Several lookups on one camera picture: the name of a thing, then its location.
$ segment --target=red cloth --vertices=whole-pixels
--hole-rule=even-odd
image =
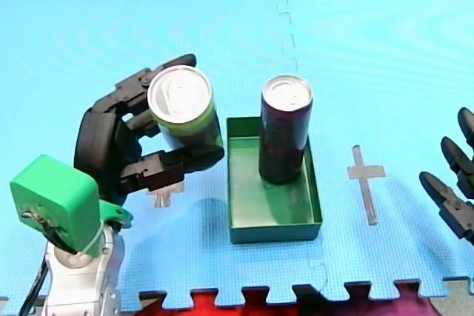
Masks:
[[[427,299],[420,299],[414,288],[398,286],[401,297],[391,301],[370,301],[367,288],[351,288],[349,301],[321,305],[315,316],[439,316]],[[193,293],[194,307],[187,310],[164,310],[154,303],[140,311],[138,316],[298,316],[298,306],[268,306],[267,291],[252,290],[244,293],[246,303],[239,307],[217,308],[214,292]]]

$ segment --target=dark red can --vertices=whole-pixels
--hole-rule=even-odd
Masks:
[[[286,184],[301,171],[308,136],[313,90],[295,75],[270,79],[261,93],[260,176],[272,184]]]

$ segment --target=blue foam mat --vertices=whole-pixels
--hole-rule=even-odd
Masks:
[[[457,112],[474,106],[473,0],[288,4],[293,57],[316,97],[310,139],[324,215],[323,296],[343,300],[345,283],[366,281],[372,299],[394,298],[398,280],[443,296],[449,278],[469,278],[472,291],[474,249],[441,221],[418,174],[455,186],[439,144],[444,135],[464,143]],[[370,180],[376,226],[367,225],[357,181],[347,180],[355,144],[365,164],[387,174]]]
[[[443,16],[433,15],[438,6]],[[417,177],[429,169],[453,182],[438,142],[446,134],[462,142],[455,114],[473,96],[473,17],[467,0],[1,0],[4,312],[17,313],[44,248],[17,222],[8,181],[40,153],[71,162],[94,100],[134,71],[188,52],[211,78],[224,135],[226,117],[258,115],[267,78],[297,71],[312,81],[324,225],[313,242],[232,245],[224,162],[187,177],[169,209],[131,195],[124,311],[139,308],[139,292],[155,290],[167,292],[170,308],[191,306],[190,290],[207,288],[219,290],[218,305],[240,304],[244,286],[269,286],[269,303],[293,302],[296,284],[331,300],[347,298],[350,282],[372,283],[374,299],[397,297],[395,280],[445,295],[444,278],[474,275],[474,252],[440,221]],[[387,172],[370,182],[375,227],[347,179],[354,144]],[[144,147],[167,148],[161,138]]]
[[[136,70],[183,53],[195,53],[211,78],[224,134],[227,116],[258,115],[262,83],[292,66],[283,52],[289,18],[278,12],[281,1],[2,0],[0,147],[8,163],[0,168],[0,295],[10,299],[6,314],[17,314],[44,248],[44,239],[17,221],[8,181],[40,153],[71,162],[82,114],[97,98]],[[143,145],[148,152],[168,148],[161,138]],[[143,291],[164,290],[164,305],[178,308],[192,305],[191,289],[219,288],[217,302],[229,305],[243,302],[242,286],[268,285],[278,302],[294,299],[295,278],[315,285],[326,280],[306,243],[230,243],[225,172],[222,161],[187,177],[186,193],[169,209],[154,209],[144,192],[128,198],[135,220],[123,232],[125,311],[139,309]]]

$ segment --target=black cable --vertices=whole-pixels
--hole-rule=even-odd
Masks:
[[[39,291],[43,286],[44,279],[46,279],[47,275],[47,264],[46,259],[43,257],[43,261],[41,262],[41,266],[38,270],[38,274],[36,275],[35,281],[31,286],[30,292],[26,299],[24,299],[23,305],[21,305],[19,316],[28,316],[33,305],[35,303],[36,298],[38,297]]]

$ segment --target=green tray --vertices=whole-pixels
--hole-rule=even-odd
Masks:
[[[227,119],[230,240],[233,243],[313,240],[322,224],[310,142],[300,176],[273,185],[258,173],[260,118]]]

